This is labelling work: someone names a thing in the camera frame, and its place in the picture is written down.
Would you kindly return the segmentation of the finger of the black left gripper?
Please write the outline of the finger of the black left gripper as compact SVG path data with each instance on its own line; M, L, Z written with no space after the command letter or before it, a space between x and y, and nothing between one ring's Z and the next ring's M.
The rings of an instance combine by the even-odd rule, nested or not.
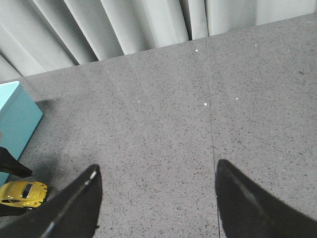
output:
M4 147L0 148L0 171L20 178L32 176L33 171L22 165L11 153Z

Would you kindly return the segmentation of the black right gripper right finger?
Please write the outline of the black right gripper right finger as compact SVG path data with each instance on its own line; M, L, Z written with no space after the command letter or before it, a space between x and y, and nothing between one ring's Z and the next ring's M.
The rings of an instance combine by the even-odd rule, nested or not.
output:
M315 238L316 220L258 186L231 162L219 160L215 192L228 238Z

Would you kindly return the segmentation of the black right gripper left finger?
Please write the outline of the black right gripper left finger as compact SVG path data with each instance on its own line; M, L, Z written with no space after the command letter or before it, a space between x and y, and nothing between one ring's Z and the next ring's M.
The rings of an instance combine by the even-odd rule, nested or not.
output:
M0 230L2 238L91 238L102 201L102 178L97 164L46 204Z

